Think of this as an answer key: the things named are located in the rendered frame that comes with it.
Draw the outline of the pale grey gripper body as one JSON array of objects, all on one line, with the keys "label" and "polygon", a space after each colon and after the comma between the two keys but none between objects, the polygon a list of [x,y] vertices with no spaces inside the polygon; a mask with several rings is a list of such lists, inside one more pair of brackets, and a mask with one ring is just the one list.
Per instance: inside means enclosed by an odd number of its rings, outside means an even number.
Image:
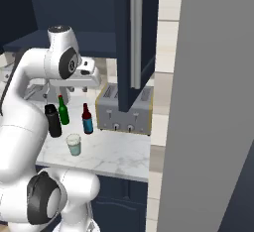
[{"label": "pale grey gripper body", "polygon": [[101,77],[97,67],[88,69],[82,65],[76,69],[74,74],[65,80],[51,79],[50,84],[53,86],[64,87],[97,87],[101,83]]}]

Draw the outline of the dark blue cabinet door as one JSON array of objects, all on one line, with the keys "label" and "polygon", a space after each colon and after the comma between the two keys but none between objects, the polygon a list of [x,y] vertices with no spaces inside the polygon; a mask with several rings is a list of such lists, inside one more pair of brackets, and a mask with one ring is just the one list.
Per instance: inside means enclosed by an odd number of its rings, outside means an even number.
[{"label": "dark blue cabinet door", "polygon": [[128,112],[155,71],[159,0],[143,0],[141,87],[131,87],[130,0],[114,0],[118,108]]}]

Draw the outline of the dark blue base cabinet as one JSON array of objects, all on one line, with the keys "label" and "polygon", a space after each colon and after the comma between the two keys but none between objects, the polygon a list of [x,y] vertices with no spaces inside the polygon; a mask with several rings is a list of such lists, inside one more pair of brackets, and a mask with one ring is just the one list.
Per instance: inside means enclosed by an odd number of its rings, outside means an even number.
[{"label": "dark blue base cabinet", "polygon": [[91,201],[100,232],[145,232],[148,184],[100,175],[100,191]]}]

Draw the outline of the green bottle red cap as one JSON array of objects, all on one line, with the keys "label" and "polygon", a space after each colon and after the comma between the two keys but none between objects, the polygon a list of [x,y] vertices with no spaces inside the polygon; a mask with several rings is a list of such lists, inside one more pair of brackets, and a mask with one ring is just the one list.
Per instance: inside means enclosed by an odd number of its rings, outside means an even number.
[{"label": "green bottle red cap", "polygon": [[68,111],[67,107],[64,104],[64,99],[61,95],[59,96],[59,114],[62,124],[67,125],[69,123]]}]

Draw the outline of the dark red bottle blue label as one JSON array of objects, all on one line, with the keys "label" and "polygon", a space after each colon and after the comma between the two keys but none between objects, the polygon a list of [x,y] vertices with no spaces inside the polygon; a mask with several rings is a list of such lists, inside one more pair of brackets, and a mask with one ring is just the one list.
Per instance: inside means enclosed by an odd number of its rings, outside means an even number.
[{"label": "dark red bottle blue label", "polygon": [[83,131],[85,134],[93,133],[92,117],[86,103],[83,104],[82,124],[83,124]]}]

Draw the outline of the black bottle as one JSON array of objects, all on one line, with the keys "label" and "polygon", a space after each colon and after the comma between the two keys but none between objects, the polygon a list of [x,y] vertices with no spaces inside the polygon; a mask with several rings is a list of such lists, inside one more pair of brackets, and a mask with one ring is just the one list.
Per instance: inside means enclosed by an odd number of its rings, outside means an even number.
[{"label": "black bottle", "polygon": [[62,135],[62,126],[59,118],[59,113],[54,104],[47,104],[45,106],[45,115],[49,122],[49,132],[53,138]]}]

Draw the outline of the grey four-slot toaster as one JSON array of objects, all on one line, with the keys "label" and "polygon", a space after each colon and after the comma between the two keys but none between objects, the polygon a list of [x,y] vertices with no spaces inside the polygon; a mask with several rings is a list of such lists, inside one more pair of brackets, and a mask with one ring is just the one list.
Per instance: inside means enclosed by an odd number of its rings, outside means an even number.
[{"label": "grey four-slot toaster", "polygon": [[118,109],[118,87],[106,83],[95,100],[97,128],[141,135],[151,135],[153,86],[145,86],[128,112]]}]

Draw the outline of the glass of water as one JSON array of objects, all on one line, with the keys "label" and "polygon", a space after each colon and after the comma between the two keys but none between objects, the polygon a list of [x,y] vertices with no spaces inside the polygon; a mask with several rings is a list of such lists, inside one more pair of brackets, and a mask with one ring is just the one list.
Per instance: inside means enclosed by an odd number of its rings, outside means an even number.
[{"label": "glass of water", "polygon": [[78,134],[70,134],[66,137],[66,143],[70,153],[73,156],[79,156],[81,153],[81,138]]}]

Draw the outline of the grey tall fridge panel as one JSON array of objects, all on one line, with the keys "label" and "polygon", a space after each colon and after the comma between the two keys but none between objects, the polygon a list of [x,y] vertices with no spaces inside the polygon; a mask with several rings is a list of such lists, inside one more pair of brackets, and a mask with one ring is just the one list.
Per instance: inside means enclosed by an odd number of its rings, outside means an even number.
[{"label": "grey tall fridge panel", "polygon": [[157,232],[254,232],[254,0],[182,0]]}]

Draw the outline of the dark blue wall cabinet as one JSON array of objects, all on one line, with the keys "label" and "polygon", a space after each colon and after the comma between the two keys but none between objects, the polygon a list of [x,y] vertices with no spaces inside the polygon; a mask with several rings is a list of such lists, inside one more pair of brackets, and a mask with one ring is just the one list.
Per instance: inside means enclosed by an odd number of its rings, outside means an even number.
[{"label": "dark blue wall cabinet", "polygon": [[46,48],[48,28],[72,27],[82,55],[115,58],[113,0],[0,0],[0,50]]}]

